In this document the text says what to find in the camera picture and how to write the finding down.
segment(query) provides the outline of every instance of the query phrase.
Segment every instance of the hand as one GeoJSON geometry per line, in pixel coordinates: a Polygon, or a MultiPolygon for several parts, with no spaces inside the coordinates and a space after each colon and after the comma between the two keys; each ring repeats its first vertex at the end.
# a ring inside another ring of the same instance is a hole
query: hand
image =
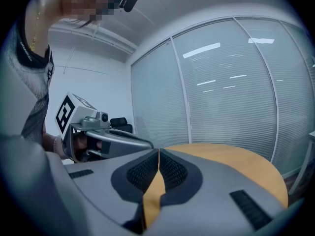
{"type": "MultiPolygon", "coordinates": [[[[98,149],[102,148],[102,141],[97,141],[96,146],[98,149]]],[[[85,152],[87,149],[87,136],[84,132],[73,134],[73,150],[76,156],[85,152]]]]}

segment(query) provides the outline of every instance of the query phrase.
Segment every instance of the small camera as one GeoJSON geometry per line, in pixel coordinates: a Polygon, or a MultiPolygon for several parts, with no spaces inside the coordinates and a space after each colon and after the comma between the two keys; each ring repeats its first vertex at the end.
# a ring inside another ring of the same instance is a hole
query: small camera
{"type": "Polygon", "coordinates": [[[138,0],[122,0],[122,2],[119,5],[119,8],[124,8],[125,12],[130,12],[132,11],[137,1],[138,0]]]}

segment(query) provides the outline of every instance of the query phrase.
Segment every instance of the round table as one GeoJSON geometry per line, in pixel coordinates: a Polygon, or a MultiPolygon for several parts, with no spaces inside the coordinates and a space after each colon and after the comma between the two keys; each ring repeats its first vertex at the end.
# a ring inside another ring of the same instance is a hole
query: round table
{"type": "MultiPolygon", "coordinates": [[[[268,160],[254,152],[240,147],[221,144],[184,144],[165,149],[172,149],[226,164],[265,188],[287,208],[287,189],[281,174],[268,160]]],[[[159,214],[159,200],[164,193],[164,180],[158,171],[143,196],[143,209],[147,228],[159,214]]]]}

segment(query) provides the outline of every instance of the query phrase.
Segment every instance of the necklace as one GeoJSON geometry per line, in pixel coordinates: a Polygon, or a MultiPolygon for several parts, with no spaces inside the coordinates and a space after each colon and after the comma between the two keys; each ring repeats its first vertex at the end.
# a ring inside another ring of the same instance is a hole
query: necklace
{"type": "Polygon", "coordinates": [[[38,26],[38,19],[39,19],[40,12],[41,12],[41,8],[42,8],[41,1],[40,1],[40,4],[39,4],[39,11],[38,11],[37,18],[36,18],[35,35],[34,35],[34,37],[33,37],[32,44],[30,45],[30,50],[31,50],[32,52],[34,52],[34,51],[35,51],[35,43],[36,43],[36,40],[37,40],[37,26],[38,26]]]}

